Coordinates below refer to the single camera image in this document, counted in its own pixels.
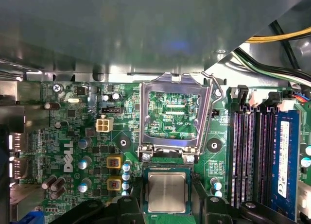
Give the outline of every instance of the black wire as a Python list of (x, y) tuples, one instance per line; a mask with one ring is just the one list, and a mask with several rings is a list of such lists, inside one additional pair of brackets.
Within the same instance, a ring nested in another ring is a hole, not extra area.
[(301, 70), (293, 70), (293, 69), (287, 69), (287, 68), (274, 67), (270, 65), (264, 65), (256, 61), (253, 57), (251, 57), (241, 48), (235, 49), (235, 53), (238, 56), (242, 57), (247, 62), (249, 62), (250, 64), (252, 64), (253, 66), (259, 68), (260, 70), (267, 71), (267, 72), (280, 73), (280, 74), (289, 75), (293, 77), (299, 77), (301, 79), (311, 82), (311, 76)]
[[(277, 20), (273, 21), (271, 24), (270, 24), (270, 27), (271, 29), (274, 31), (274, 33), (276, 35), (280, 35), (280, 34), (284, 34), (284, 31), (282, 30), (280, 24), (278, 23)], [(287, 57), (293, 67), (293, 69), (296, 69), (296, 70), (301, 70), (300, 66), (299, 66), (299, 63), (297, 61), (297, 58), (293, 52), (293, 49), (291, 47), (291, 44), (289, 43), (289, 41), (280, 41), (282, 47), (284, 48), (286, 54), (287, 54)], [(311, 94), (310, 94), (310, 91), (311, 91), (311, 88), (306, 86), (306, 85), (303, 85), (301, 84), (300, 85), (301, 87), (301, 92), (306, 96), (308, 97), (309, 99), (311, 98)]]
[[(277, 22), (277, 20), (273, 21), (270, 24), (271, 29), (276, 35), (285, 34), (282, 30), (280, 24)], [(283, 49), (285, 50), (287, 57), (293, 67), (293, 69), (300, 69), (300, 66), (298, 64), (297, 58), (293, 52), (293, 49), (288, 41), (280, 41)]]

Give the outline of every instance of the blue ram stick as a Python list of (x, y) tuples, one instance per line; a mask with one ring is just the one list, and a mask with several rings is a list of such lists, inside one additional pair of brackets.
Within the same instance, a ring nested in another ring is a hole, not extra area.
[(296, 221), (300, 113), (276, 114), (271, 208)]

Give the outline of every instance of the dell logo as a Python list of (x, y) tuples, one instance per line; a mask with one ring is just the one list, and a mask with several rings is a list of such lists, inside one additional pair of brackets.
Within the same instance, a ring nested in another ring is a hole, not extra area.
[(64, 144), (64, 147), (68, 148), (68, 150), (64, 150), (64, 161), (65, 161), (65, 165), (64, 165), (64, 172), (73, 172), (73, 143), (72, 141), (69, 144)]

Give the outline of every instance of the ram slot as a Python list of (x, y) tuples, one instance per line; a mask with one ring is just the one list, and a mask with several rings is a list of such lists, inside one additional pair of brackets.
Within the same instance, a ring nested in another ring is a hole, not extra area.
[(236, 145), (236, 172), (235, 172), (235, 207), (239, 207), (241, 202), (241, 172), (242, 172), (242, 145), (243, 145), (243, 126), (244, 126), (244, 114), (239, 114), (238, 121), (238, 141)]
[(271, 169), (275, 115), (257, 113), (254, 139), (253, 200), (264, 205), (270, 203)]
[(234, 134), (232, 144), (232, 179), (231, 205), (239, 207), (240, 203), (252, 198), (252, 165), (254, 114), (234, 114)]
[(252, 200), (253, 196), (253, 165), (254, 165), (254, 122), (255, 114), (249, 115), (248, 120), (248, 137), (247, 137), (247, 164), (246, 164), (246, 200)]
[(232, 179), (231, 179), (231, 205), (234, 206), (235, 202), (235, 189), (236, 189), (236, 167), (237, 167), (237, 146), (239, 138), (239, 114), (234, 113), (234, 133), (233, 133), (233, 146), (232, 146)]

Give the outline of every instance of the green circuit board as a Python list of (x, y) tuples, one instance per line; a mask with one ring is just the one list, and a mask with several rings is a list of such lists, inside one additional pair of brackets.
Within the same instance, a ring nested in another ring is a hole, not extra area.
[[(106, 158), (110, 155), (120, 155), (123, 162), (132, 161), (133, 176), (141, 176), (141, 163), (137, 157), (139, 142), (139, 84), (103, 84), (58, 82), (61, 92), (54, 92), (53, 82), (41, 83), (42, 104), (45, 102), (58, 102), (59, 110), (51, 111), (50, 127), (33, 132), (33, 150), (21, 153), (21, 157), (31, 157), (35, 161), (33, 177), (21, 180), (21, 183), (42, 183), (50, 175), (66, 179), (64, 187), (66, 192), (56, 200), (50, 199), (49, 190), (41, 208), (44, 211), (45, 223), (53, 221), (63, 213), (87, 199), (99, 199), (109, 202), (113, 197), (121, 195), (121, 191), (108, 191), (107, 179), (111, 176), (121, 176), (120, 169), (109, 169)], [(121, 95), (119, 101), (103, 101), (103, 95), (111, 96), (113, 93)], [(78, 99), (78, 103), (71, 103), (70, 99)], [(176, 139), (191, 139), (196, 137), (193, 121), (198, 109), (198, 96), (187, 94), (151, 93), (148, 112), (153, 121), (145, 132), (151, 136)], [(114, 118), (113, 130), (109, 133), (96, 132), (96, 119), (100, 119), (102, 108), (120, 108), (117, 114), (106, 114), (107, 118)], [(226, 196), (226, 146), (229, 129), (229, 114), (225, 103), (217, 103), (215, 109), (219, 115), (212, 119), (208, 139), (217, 138), (221, 142), (218, 152), (212, 153), (205, 148), (194, 171), (201, 175), (202, 183), (209, 191), (210, 179), (219, 178), (223, 184), (222, 192)], [(56, 122), (68, 122), (68, 126), (56, 129)], [(92, 139), (92, 145), (82, 150), (78, 141), (84, 137)], [(121, 141), (129, 141), (126, 146)], [(66, 147), (72, 144), (72, 172), (64, 172), (64, 157)], [(92, 164), (85, 170), (77, 167), (78, 160), (89, 156)], [(180, 158), (153, 158), (153, 161), (170, 163), (182, 162)], [(91, 188), (87, 192), (78, 191), (81, 180), (91, 180)], [(146, 215), (146, 223), (194, 224), (191, 216), (176, 215)]]

